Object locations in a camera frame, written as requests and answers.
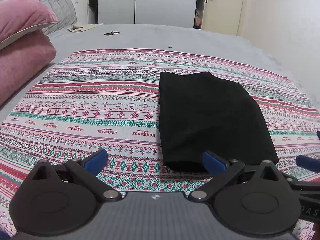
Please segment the black pants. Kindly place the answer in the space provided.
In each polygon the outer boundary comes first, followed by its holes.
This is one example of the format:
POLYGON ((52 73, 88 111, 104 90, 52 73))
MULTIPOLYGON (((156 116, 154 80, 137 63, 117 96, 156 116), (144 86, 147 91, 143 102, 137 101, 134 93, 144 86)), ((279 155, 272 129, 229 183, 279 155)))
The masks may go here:
POLYGON ((279 161, 256 101, 242 85, 209 72, 160 73, 159 134, 163 165, 175 172, 206 172, 206 151, 246 165, 279 161))

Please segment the patterned red green white blanket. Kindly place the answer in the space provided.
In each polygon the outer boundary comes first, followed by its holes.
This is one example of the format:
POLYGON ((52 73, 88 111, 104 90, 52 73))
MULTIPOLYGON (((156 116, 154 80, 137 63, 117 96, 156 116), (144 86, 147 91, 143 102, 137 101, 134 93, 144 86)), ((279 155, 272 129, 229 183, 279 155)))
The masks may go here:
POLYGON ((1 230, 16 229, 9 203, 41 159, 63 164, 104 148, 98 178, 129 190, 189 193, 204 175, 163 165, 159 137, 159 77, 210 72, 242 85, 259 105, 274 143, 277 168, 301 181, 319 175, 296 165, 298 155, 319 158, 319 112, 283 75, 218 57, 158 49, 74 52, 56 64, 1 123, 1 230))

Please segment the grey bed sheet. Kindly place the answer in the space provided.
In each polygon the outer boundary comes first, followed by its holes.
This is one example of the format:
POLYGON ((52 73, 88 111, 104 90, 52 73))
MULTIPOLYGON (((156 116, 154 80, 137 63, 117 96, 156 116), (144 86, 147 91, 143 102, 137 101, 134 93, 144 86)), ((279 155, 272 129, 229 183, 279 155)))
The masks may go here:
POLYGON ((173 50, 197 55, 219 57, 270 70, 288 77, 303 91, 312 104, 319 108, 319 96, 307 90, 300 78, 277 61, 271 54, 254 46, 249 40, 235 35, 212 33, 200 29, 151 24, 102 25, 88 31, 71 33, 67 29, 49 35, 57 54, 55 59, 23 85, 1 106, 1 120, 4 120, 23 98, 24 94, 46 74, 54 64, 59 63, 75 51, 107 48, 151 48, 173 50), (120 34, 104 36, 104 33, 118 31, 120 34))

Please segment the pink pillow lower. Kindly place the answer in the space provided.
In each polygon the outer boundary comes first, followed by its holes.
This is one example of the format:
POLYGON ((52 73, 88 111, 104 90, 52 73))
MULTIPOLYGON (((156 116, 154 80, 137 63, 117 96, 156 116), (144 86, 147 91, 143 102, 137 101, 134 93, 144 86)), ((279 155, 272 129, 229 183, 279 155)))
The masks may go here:
POLYGON ((1 105, 55 57, 56 49, 40 30, 1 49, 1 105))

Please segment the pink pillow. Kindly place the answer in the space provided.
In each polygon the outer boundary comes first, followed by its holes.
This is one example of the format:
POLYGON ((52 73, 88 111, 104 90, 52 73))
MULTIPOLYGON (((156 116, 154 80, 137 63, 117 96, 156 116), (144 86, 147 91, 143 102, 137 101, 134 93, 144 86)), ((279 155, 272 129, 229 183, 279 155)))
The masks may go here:
POLYGON ((1 105, 55 57, 56 49, 40 30, 1 49, 1 105))
POLYGON ((57 16, 37 0, 1 1, 1 49, 22 36, 58 22, 57 16))

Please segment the small dark object on bed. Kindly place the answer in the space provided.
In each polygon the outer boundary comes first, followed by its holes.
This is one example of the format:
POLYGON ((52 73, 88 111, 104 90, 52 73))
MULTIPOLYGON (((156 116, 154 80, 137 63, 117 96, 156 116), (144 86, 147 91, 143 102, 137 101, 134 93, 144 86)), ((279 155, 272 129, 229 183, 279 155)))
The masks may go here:
POLYGON ((104 36, 112 36, 112 35, 118 35, 118 34, 120 34, 120 32, 118 32, 118 31, 111 31, 111 32, 109 32, 109 33, 104 33, 104 36))

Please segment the beige folded cloth on bed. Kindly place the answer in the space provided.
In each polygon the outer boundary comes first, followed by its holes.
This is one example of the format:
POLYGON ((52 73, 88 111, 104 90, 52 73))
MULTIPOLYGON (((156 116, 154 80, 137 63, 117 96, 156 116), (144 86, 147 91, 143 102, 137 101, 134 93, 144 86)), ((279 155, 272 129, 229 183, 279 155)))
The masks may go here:
POLYGON ((103 24, 74 24, 67 27, 67 30, 70 31, 71 33, 80 33, 80 32, 88 31, 102 25, 103 24))

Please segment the pink pillow upper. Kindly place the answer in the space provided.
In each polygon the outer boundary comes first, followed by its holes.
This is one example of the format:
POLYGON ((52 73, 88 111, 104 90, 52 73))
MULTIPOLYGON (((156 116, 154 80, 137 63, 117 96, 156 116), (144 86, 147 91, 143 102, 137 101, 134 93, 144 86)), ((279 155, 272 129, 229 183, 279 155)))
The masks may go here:
POLYGON ((1 1, 1 49, 22 36, 58 22, 57 16, 37 0, 1 1))

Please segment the grey white wardrobe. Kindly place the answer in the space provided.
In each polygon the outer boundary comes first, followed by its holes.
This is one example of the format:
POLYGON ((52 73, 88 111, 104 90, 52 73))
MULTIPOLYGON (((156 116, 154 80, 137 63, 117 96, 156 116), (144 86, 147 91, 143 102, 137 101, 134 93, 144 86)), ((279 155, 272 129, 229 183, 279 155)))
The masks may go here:
POLYGON ((98 0, 98 22, 192 28, 196 0, 98 0))

